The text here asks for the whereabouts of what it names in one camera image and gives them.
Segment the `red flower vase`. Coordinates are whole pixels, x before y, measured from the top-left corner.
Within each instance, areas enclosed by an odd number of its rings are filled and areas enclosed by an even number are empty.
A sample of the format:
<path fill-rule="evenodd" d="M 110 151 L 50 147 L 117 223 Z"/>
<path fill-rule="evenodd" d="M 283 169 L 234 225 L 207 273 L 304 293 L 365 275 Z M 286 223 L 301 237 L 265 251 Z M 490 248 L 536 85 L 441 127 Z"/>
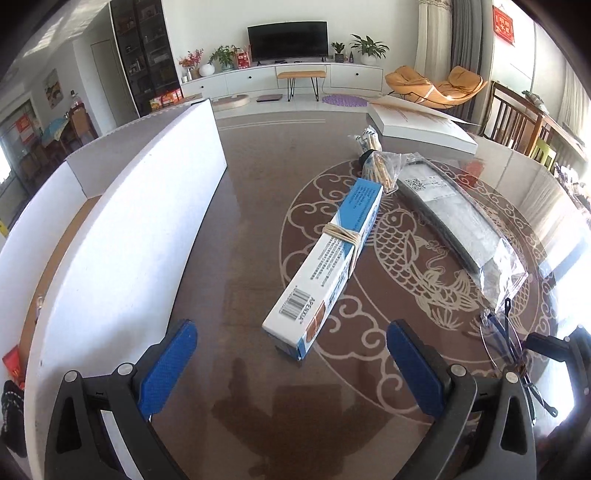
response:
<path fill-rule="evenodd" d="M 195 49 L 188 50 L 183 57 L 180 57 L 178 59 L 178 65 L 180 67 L 183 67 L 183 69 L 185 70 L 186 79 L 184 80 L 184 82 L 188 82 L 199 76 L 198 67 L 201 62 L 202 56 L 204 56 L 204 50 Z"/>

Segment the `bagged bundle of sticks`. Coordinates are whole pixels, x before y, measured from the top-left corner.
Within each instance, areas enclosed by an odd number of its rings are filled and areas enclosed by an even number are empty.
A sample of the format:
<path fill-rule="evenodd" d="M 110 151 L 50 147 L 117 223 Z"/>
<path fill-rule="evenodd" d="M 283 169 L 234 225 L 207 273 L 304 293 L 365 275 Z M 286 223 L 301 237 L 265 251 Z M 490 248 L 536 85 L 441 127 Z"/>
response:
<path fill-rule="evenodd" d="M 382 185 L 386 195 L 398 190 L 398 179 L 405 165 L 402 154 L 383 150 L 377 130 L 367 126 L 359 135 L 352 135 L 360 151 L 359 165 L 363 179 Z"/>

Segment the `green potted plant right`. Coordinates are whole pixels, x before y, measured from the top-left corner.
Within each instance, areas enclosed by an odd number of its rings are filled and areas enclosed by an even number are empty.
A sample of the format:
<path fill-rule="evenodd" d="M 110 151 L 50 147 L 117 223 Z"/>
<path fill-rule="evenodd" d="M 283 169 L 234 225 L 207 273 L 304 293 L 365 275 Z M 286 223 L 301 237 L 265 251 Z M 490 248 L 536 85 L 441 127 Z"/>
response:
<path fill-rule="evenodd" d="M 386 43 L 374 40 L 369 35 L 363 37 L 353 34 L 352 38 L 351 47 L 360 53 L 363 65 L 376 65 L 379 60 L 385 59 L 390 51 L 390 47 Z"/>

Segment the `grey curtain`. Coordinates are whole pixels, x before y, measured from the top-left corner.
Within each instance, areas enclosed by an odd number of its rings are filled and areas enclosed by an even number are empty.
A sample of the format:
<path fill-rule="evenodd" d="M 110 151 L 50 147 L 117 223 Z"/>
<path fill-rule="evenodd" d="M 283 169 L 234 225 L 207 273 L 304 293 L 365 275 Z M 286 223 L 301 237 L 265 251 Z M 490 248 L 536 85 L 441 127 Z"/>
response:
<path fill-rule="evenodd" d="M 452 2 L 451 66 L 461 66 L 490 80 L 493 60 L 493 2 Z"/>

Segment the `green potted plant left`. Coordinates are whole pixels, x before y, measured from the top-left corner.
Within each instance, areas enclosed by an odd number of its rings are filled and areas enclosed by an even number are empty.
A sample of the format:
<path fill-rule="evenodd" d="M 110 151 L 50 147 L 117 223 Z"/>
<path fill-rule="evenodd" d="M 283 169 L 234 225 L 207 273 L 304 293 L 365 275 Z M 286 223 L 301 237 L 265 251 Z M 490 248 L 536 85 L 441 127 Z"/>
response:
<path fill-rule="evenodd" d="M 235 45 L 221 45 L 217 47 L 209 57 L 209 63 L 221 67 L 221 71 L 235 70 L 238 67 L 239 49 Z"/>

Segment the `blue frame eyeglasses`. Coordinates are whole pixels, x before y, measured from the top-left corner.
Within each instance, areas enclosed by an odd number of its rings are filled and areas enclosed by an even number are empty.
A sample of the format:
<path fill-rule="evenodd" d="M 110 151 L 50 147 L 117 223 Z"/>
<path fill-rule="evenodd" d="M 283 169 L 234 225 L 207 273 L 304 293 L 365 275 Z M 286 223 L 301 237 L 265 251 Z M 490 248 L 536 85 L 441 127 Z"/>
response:
<path fill-rule="evenodd" d="M 556 418 L 558 410 L 551 406 L 534 384 L 530 370 L 533 360 L 522 345 L 522 340 L 510 318 L 512 300 L 506 298 L 500 311 L 485 309 L 478 320 L 478 329 L 489 362 L 498 373 L 511 369 L 524 388 L 531 422 L 536 423 L 537 402 L 548 414 Z"/>

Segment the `black velvet scrunchie bow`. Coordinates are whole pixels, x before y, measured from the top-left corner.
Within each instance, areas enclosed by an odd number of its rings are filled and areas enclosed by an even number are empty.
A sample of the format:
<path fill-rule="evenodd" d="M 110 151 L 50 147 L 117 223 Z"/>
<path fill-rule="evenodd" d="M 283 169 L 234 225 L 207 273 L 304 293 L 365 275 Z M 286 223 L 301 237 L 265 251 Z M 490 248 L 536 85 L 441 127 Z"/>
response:
<path fill-rule="evenodd" d="M 1 439 L 20 458 L 27 457 L 24 427 L 24 391 L 13 381 L 4 383 L 1 395 Z"/>

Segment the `blue white ointment box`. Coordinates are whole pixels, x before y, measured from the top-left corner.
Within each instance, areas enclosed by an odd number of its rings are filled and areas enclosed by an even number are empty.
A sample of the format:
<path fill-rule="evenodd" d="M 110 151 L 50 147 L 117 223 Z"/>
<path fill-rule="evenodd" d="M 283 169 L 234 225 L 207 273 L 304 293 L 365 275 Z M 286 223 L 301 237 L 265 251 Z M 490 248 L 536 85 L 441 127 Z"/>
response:
<path fill-rule="evenodd" d="M 264 319 L 263 330 L 276 348 L 295 361 L 308 354 L 353 275 L 382 197 L 381 184 L 356 180 Z"/>

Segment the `large white storage box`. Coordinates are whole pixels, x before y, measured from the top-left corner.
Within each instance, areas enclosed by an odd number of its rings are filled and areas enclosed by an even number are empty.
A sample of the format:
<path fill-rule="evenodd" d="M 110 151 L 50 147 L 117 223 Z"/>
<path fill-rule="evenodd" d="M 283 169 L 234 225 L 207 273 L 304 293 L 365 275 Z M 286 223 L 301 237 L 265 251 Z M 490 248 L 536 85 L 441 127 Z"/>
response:
<path fill-rule="evenodd" d="M 71 154 L 14 224 L 1 249 L 3 351 L 18 343 L 51 255 L 72 234 L 25 362 L 25 439 L 34 478 L 44 473 L 62 376 L 72 369 L 108 374 L 163 338 L 225 168 L 211 103 L 187 102 Z"/>

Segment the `red candy-shaped gift box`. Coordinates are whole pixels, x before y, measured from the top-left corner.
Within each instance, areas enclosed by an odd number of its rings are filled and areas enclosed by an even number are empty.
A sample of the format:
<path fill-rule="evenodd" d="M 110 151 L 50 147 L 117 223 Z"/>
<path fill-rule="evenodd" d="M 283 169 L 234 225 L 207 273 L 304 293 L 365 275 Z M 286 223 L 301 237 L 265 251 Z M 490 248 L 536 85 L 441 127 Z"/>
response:
<path fill-rule="evenodd" d="M 2 357 L 2 361 L 8 371 L 9 378 L 23 390 L 25 388 L 25 374 L 21 365 L 18 346 L 15 345 L 9 350 Z"/>

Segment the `packaged phone case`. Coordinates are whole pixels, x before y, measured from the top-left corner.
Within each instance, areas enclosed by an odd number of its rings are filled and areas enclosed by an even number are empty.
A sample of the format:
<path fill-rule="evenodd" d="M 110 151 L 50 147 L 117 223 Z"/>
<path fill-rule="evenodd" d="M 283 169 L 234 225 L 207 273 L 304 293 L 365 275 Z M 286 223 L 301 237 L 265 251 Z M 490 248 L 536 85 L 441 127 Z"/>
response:
<path fill-rule="evenodd" d="M 422 155 L 405 154 L 401 192 L 453 249 L 493 311 L 504 308 L 528 277 L 515 249 L 483 208 Z"/>

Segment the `purple round floor mat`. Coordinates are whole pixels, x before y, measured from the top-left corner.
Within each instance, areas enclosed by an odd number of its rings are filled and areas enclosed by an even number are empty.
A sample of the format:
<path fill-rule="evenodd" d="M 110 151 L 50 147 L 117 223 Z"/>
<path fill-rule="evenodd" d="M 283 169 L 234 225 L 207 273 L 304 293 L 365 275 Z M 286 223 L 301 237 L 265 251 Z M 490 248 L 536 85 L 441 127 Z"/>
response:
<path fill-rule="evenodd" d="M 348 108 L 366 107 L 368 104 L 368 101 L 365 98 L 346 94 L 325 95 L 322 98 L 322 101 L 328 105 Z"/>

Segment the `black television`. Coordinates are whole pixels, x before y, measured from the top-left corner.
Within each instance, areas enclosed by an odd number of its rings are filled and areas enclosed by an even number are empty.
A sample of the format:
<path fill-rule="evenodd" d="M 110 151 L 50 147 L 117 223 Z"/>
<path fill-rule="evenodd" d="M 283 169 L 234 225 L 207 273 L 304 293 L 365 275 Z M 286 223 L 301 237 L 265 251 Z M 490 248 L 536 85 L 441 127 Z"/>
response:
<path fill-rule="evenodd" d="M 254 62 L 329 55 L 328 23 L 293 21 L 249 26 L 250 53 Z"/>

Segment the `black glass display cabinet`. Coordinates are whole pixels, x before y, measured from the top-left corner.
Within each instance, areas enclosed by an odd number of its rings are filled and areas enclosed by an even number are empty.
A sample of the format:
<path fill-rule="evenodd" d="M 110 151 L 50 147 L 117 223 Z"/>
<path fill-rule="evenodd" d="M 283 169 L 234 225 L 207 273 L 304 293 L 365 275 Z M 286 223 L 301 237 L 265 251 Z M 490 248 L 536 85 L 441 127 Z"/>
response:
<path fill-rule="evenodd" d="M 139 117 L 152 112 L 157 97 L 179 87 L 162 2 L 113 0 L 108 5 L 119 59 Z"/>

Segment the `orange lounge chair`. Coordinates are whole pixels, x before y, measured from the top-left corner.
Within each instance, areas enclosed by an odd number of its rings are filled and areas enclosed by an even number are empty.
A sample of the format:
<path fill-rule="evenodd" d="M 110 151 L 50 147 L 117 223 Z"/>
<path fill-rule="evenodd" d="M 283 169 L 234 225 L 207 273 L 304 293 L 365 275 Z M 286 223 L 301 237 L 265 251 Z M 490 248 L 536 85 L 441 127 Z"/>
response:
<path fill-rule="evenodd" d="M 434 83 L 409 66 L 401 66 L 385 77 L 391 90 L 405 100 L 428 108 L 445 110 L 462 105 L 479 94 L 487 85 L 480 75 L 461 66 L 449 76 Z"/>

